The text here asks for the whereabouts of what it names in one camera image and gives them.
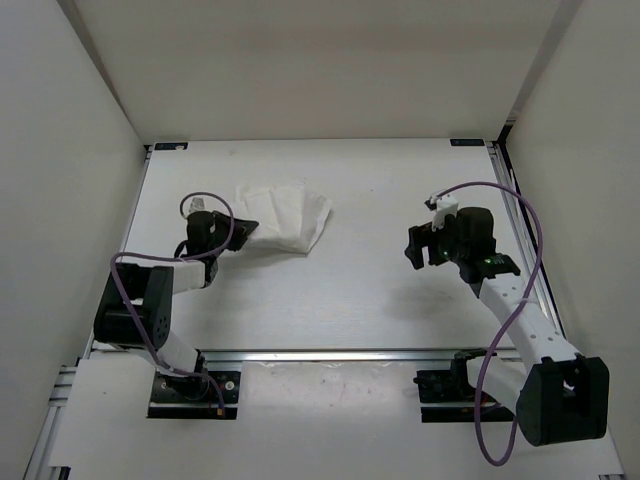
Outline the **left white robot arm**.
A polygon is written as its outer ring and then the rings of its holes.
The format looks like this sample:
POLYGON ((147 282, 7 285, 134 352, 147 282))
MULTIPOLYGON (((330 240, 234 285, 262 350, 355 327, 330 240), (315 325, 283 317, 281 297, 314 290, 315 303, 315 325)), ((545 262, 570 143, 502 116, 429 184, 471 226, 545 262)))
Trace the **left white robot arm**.
POLYGON ((173 297, 208 287, 221 253, 242 249, 259 223, 219 211, 196 211, 186 221, 186 239, 169 264, 115 263, 97 309, 94 337, 147 359, 186 399, 198 400, 208 392, 210 377, 201 352, 171 331, 173 297))

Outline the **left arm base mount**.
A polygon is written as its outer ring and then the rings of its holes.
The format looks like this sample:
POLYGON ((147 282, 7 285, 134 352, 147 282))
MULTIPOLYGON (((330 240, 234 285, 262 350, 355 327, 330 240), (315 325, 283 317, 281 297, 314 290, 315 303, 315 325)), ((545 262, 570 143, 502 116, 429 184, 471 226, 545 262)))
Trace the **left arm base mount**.
POLYGON ((175 377, 156 372, 147 408, 149 419, 235 420, 241 388, 240 368, 208 369, 222 393, 219 408, 217 390, 206 379, 175 377))

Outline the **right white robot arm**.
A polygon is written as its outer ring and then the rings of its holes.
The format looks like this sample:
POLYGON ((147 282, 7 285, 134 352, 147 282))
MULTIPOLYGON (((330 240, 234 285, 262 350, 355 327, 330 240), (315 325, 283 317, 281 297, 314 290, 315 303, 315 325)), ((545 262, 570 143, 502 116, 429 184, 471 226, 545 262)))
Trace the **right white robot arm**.
POLYGON ((518 371, 483 349, 459 351, 449 387, 460 399, 481 391, 513 414, 533 446, 599 439, 607 428, 609 370, 566 340, 524 295, 516 263, 497 252, 494 218, 485 208, 437 213, 408 230, 405 255, 414 269, 453 263, 475 296, 505 327, 524 364, 518 371))

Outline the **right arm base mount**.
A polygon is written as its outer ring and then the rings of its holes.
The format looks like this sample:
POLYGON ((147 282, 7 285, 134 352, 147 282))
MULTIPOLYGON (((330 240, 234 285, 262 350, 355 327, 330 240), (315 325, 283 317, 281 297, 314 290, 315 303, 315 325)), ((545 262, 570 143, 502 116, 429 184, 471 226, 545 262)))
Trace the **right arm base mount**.
POLYGON ((462 362, 456 354, 444 367, 418 370, 413 378, 417 386, 423 424, 474 422, 475 389, 463 381, 462 362))

